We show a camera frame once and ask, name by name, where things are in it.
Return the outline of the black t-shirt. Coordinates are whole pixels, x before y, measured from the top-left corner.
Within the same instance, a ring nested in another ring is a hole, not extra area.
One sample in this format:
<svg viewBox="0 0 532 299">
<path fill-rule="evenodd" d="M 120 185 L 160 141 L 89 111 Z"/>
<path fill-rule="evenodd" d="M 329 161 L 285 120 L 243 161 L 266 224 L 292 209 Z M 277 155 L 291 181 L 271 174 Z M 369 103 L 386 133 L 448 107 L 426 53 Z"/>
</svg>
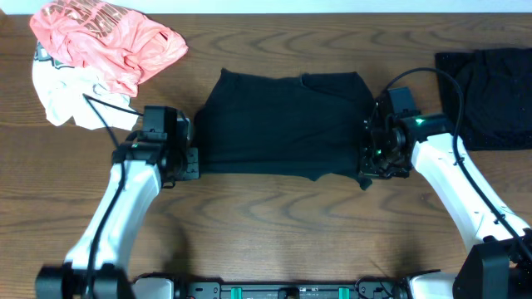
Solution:
<svg viewBox="0 0 532 299">
<path fill-rule="evenodd" d="M 360 176 L 364 123 L 375 106 L 356 72 L 268 78 L 223 69 L 194 117 L 203 174 Z"/>
</svg>

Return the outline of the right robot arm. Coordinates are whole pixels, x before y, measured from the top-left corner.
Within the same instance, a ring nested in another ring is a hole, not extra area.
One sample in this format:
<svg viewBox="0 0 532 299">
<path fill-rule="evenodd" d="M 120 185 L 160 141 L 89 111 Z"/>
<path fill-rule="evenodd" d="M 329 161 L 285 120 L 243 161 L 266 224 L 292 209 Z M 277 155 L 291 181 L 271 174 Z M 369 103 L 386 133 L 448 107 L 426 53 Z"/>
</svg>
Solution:
<svg viewBox="0 0 532 299">
<path fill-rule="evenodd" d="M 383 91 L 365 122 L 360 173 L 407 178 L 412 170 L 434 189 L 467 251 L 457 273 L 403 278 L 395 298 L 529 298 L 531 227 L 476 168 L 444 114 L 423 115 L 406 87 Z"/>
</svg>

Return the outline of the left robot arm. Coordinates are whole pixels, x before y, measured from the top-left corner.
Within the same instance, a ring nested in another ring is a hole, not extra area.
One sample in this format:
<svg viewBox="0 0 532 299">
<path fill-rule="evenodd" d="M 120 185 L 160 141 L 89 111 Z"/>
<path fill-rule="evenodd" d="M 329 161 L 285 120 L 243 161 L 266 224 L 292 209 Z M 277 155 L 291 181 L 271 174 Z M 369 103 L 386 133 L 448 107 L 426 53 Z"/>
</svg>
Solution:
<svg viewBox="0 0 532 299">
<path fill-rule="evenodd" d="M 39 298 L 176 298 L 173 277 L 130 282 L 131 250 L 151 203 L 164 188 L 197 179 L 192 125 L 182 111 L 148 105 L 142 127 L 112 153 L 109 184 L 90 224 L 61 266 L 44 266 L 35 281 Z"/>
</svg>

